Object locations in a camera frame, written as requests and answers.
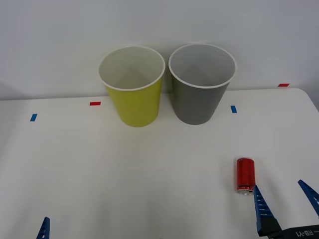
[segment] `yellow paper cup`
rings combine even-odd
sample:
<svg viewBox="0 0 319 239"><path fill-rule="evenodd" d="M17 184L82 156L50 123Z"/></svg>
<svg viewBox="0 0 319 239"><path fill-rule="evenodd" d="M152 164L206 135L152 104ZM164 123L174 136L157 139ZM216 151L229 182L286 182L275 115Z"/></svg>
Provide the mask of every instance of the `yellow paper cup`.
<svg viewBox="0 0 319 239"><path fill-rule="evenodd" d="M156 119L164 71L163 57L144 46L120 48L102 60L100 78L124 123L143 127Z"/></svg>

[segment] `battery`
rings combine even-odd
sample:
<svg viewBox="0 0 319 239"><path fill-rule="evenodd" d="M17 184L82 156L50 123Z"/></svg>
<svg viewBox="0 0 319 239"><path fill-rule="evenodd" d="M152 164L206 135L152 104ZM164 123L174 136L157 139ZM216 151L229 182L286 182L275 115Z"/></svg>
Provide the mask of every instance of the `battery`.
<svg viewBox="0 0 319 239"><path fill-rule="evenodd" d="M255 186L255 163L250 158L237 160L237 192L252 195Z"/></svg>

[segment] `table surface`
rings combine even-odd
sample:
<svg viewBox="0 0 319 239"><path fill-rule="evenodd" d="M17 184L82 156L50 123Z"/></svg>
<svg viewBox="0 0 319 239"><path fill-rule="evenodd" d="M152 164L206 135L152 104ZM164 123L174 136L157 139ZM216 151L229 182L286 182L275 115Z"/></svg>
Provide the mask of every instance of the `table surface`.
<svg viewBox="0 0 319 239"><path fill-rule="evenodd" d="M319 192L318 142L319 112L299 89L227 91L202 125L162 95L143 128L109 97L2 101L0 238L35 239L46 216L51 239L258 238L253 196L235 191L240 157L255 160L283 229L318 224L297 184Z"/></svg>

